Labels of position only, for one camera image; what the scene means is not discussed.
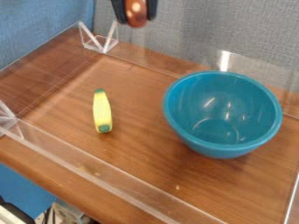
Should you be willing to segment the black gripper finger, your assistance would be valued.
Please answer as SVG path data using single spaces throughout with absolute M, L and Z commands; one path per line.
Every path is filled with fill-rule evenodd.
M 125 25 L 127 23 L 126 0 L 111 0 L 111 3 L 117 14 L 117 20 Z
M 158 12 L 159 0 L 146 0 L 147 5 L 147 19 L 154 20 Z

